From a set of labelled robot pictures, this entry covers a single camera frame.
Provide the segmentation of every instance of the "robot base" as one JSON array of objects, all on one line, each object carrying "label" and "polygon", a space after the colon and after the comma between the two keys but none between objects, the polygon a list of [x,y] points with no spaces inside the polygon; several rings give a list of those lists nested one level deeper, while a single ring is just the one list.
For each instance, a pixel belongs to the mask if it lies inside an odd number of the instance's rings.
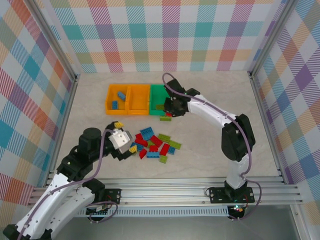
[{"label": "robot base", "polygon": [[207,189],[208,197],[210,197],[210,203],[212,204],[246,204],[254,203],[255,196],[251,187],[246,187],[244,192],[236,197],[233,200],[226,195],[225,187],[210,187]]},{"label": "robot base", "polygon": [[[121,189],[120,188],[106,188],[104,189],[104,193],[103,193],[103,198],[104,201],[111,201],[114,202],[116,204],[120,204],[120,199],[121,199]],[[86,209],[86,214],[87,215],[101,215],[102,217],[92,217],[91,219],[93,221],[101,221],[104,216],[108,213],[108,208],[105,208],[104,210],[100,210],[100,211],[96,211],[95,208],[87,208]]]}]

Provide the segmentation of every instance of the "checkered fabric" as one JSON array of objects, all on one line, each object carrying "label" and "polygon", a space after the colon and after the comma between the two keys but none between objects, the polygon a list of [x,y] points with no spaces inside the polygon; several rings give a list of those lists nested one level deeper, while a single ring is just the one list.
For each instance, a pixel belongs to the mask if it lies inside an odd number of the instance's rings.
[{"label": "checkered fabric", "polygon": [[274,0],[50,3],[83,70],[97,73],[243,70]]},{"label": "checkered fabric", "polygon": [[60,47],[62,48],[62,50],[63,50],[66,58],[68,59],[68,61],[69,61],[70,65],[71,65],[73,71],[74,71],[75,73],[78,73],[79,70],[76,68],[75,63],[74,63],[74,60],[73,60],[72,57],[70,56],[70,53],[68,52],[68,49],[67,49],[67,47],[66,47],[66,44],[65,44],[65,42],[62,40],[60,34],[58,33],[56,26],[54,25],[53,21],[52,21],[51,18],[49,17],[48,11],[47,11],[47,9],[45,9],[43,0],[36,0],[36,3],[38,4],[39,8],[41,9],[42,14],[44,15],[44,18],[45,18],[47,24],[51,27],[52,32],[53,32],[56,40],[58,41]]},{"label": "checkered fabric", "polygon": [[256,84],[291,184],[320,239],[320,0],[300,0]]},{"label": "checkered fabric", "polygon": [[0,229],[44,180],[71,85],[23,0],[1,0]]},{"label": "checkered fabric", "polygon": [[264,34],[264,37],[259,45],[259,48],[258,50],[256,51],[255,55],[254,55],[254,58],[253,58],[253,61],[249,67],[249,72],[251,72],[251,70],[254,68],[254,66],[256,65],[256,62],[257,62],[257,59],[258,57],[260,56],[260,53],[262,51],[262,49],[264,49],[268,39],[269,39],[269,36],[272,32],[272,30],[274,29],[275,25],[276,25],[276,22],[278,21],[279,17],[281,16],[281,13],[286,5],[286,3],[288,2],[288,0],[281,0],[281,3],[278,7],[278,9],[276,10],[273,18],[272,18],[272,21],[267,29],[267,31],[265,32]]}]

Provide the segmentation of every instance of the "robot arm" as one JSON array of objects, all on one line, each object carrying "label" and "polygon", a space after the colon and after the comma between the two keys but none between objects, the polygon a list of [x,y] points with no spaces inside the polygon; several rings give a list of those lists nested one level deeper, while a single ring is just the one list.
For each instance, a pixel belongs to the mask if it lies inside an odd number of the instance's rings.
[{"label": "robot arm", "polygon": [[[205,103],[214,105],[207,101],[199,91],[193,88],[186,91],[175,78],[169,81],[167,85],[178,93],[196,97]],[[200,116],[222,130],[221,149],[224,155],[229,159],[225,191],[229,196],[230,201],[234,200],[237,196],[241,195],[247,187],[246,180],[241,176],[241,173],[247,170],[249,164],[248,150],[243,136],[229,118],[213,109],[208,104],[188,96],[176,94],[168,89],[167,86],[164,86],[164,88],[170,96],[166,98],[164,103],[165,112],[172,114],[173,117],[183,116],[186,112],[190,112]],[[217,106],[215,107],[231,117],[241,126],[248,139],[250,150],[252,150],[256,140],[248,117],[244,114],[236,116]]]},{"label": "robot arm", "polygon": [[[112,132],[107,132],[104,138],[103,153],[105,157],[109,154],[119,161],[130,157],[137,151],[134,146],[122,153],[120,148],[128,144],[131,135],[122,129],[123,124],[113,122],[106,128]],[[97,179],[86,181],[80,186],[75,196],[62,204],[66,196],[75,188],[78,181],[93,169],[93,163],[99,159],[102,133],[97,128],[87,128],[79,137],[78,146],[72,148],[69,155],[63,158],[57,168],[50,186],[41,196],[29,213],[16,225],[8,225],[3,234],[9,240],[51,240],[56,237],[62,227],[69,222],[75,214],[91,203],[105,201],[105,185]],[[74,183],[52,193],[61,186]],[[31,221],[26,225],[30,215],[33,214]]]}]

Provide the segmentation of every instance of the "lego brick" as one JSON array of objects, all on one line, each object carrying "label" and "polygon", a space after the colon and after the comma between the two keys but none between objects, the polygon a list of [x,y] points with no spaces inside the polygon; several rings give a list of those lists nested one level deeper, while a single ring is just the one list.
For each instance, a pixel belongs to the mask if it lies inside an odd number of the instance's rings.
[{"label": "lego brick", "polygon": [[164,143],[169,143],[169,141],[170,141],[170,136],[167,136],[167,135],[164,135],[164,134],[159,134],[158,135],[158,139],[160,139],[162,142],[164,142]]},{"label": "lego brick", "polygon": [[158,151],[157,151],[157,152],[151,152],[151,151],[149,151],[149,152],[146,153],[146,157],[147,157],[148,159],[158,159],[158,158],[160,158],[160,154],[159,154]]},{"label": "lego brick", "polygon": [[171,122],[172,117],[170,116],[161,116],[160,121],[166,121],[166,122]]},{"label": "lego brick", "polygon": [[122,101],[126,101],[126,95],[124,95],[122,92],[118,91],[117,95]]},{"label": "lego brick", "polygon": [[147,150],[142,149],[141,152],[139,153],[140,159],[143,159],[145,155],[147,155]]},{"label": "lego brick", "polygon": [[142,146],[141,144],[137,144],[136,145],[138,152],[141,152],[144,149],[144,146]]},{"label": "lego brick", "polygon": [[131,143],[130,149],[131,149],[132,147],[134,147],[134,146],[136,146],[136,150],[139,151],[138,145],[137,145],[135,142]]},{"label": "lego brick", "polygon": [[134,145],[136,145],[136,148],[137,148],[138,152],[141,152],[142,149],[144,149],[144,146],[142,146],[141,144],[137,144],[135,142],[131,143],[130,147],[133,147]]},{"label": "lego brick", "polygon": [[142,138],[145,141],[150,140],[150,138],[154,135],[154,131],[152,130],[151,127],[147,127],[145,129],[140,130],[141,134],[142,134]]},{"label": "lego brick", "polygon": [[153,135],[151,138],[150,138],[151,142],[153,142],[158,148],[162,145],[162,141],[157,138],[155,135]]},{"label": "lego brick", "polygon": [[142,134],[141,134],[141,133],[136,134],[136,135],[135,135],[135,138],[136,138],[136,139],[143,139],[143,137],[142,137]]},{"label": "lego brick", "polygon": [[181,148],[181,143],[178,143],[178,142],[176,142],[176,141],[170,140],[170,141],[169,141],[169,144],[170,144],[171,147],[173,147],[173,148],[175,148],[175,149],[180,150],[180,148]]},{"label": "lego brick", "polygon": [[149,152],[158,152],[158,147],[157,146],[150,146]]},{"label": "lego brick", "polygon": [[134,142],[137,143],[137,144],[140,144],[140,145],[142,145],[144,147],[148,146],[148,142],[143,140],[143,139],[136,139]]},{"label": "lego brick", "polygon": [[135,154],[138,151],[137,145],[130,147],[129,152]]},{"label": "lego brick", "polygon": [[162,156],[167,155],[169,148],[170,148],[170,145],[168,143],[165,143],[160,151],[160,155]]},{"label": "lego brick", "polygon": [[170,146],[169,150],[168,150],[168,154],[174,155],[175,151],[176,151],[176,149],[173,146]]},{"label": "lego brick", "polygon": [[167,163],[167,160],[168,160],[168,157],[167,157],[167,156],[160,156],[159,162],[160,162],[160,163],[163,163],[163,164],[166,164],[166,163]]},{"label": "lego brick", "polygon": [[163,104],[155,105],[155,110],[164,110],[164,109],[165,109],[165,105]]},{"label": "lego brick", "polygon": [[112,110],[118,109],[118,101],[112,101]]},{"label": "lego brick", "polygon": [[147,148],[150,148],[150,146],[155,146],[155,144],[154,144],[152,141],[150,141],[150,140],[149,140],[147,143],[148,143]]},{"label": "lego brick", "polygon": [[117,129],[120,129],[120,128],[123,128],[125,125],[120,122],[120,121],[117,121],[114,123],[114,127],[117,128]]}]

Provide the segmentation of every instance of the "storage bin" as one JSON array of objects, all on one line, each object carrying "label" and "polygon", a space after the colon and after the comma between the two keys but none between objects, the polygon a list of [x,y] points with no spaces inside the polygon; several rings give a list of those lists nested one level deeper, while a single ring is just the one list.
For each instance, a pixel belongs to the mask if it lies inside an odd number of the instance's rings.
[{"label": "storage bin", "polygon": [[[130,98],[129,84],[110,84],[105,100],[105,113],[108,115],[127,115],[128,105],[126,102]],[[118,92],[125,95],[125,101],[118,97]],[[112,109],[112,102],[118,101],[118,109]]]},{"label": "storage bin", "polygon": [[150,115],[164,116],[163,110],[156,110],[156,105],[165,104],[169,95],[163,84],[151,84],[150,86]]},{"label": "storage bin", "polygon": [[148,115],[150,104],[150,84],[131,84],[126,101],[128,115]]}]

